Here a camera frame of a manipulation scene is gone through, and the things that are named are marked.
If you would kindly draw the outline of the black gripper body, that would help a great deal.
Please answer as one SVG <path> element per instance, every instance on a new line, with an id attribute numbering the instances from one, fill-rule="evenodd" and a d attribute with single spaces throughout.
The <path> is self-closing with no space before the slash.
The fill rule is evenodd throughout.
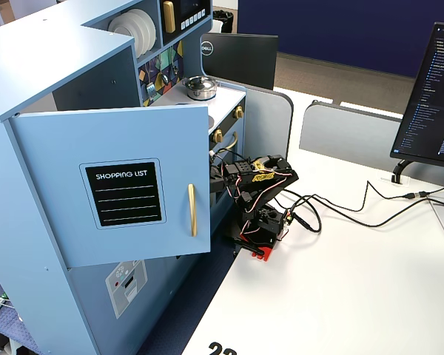
<path id="1" fill-rule="evenodd" d="M 226 164 L 211 165 L 209 169 L 209 187 L 211 193 L 222 192 L 227 187 L 229 175 Z"/>

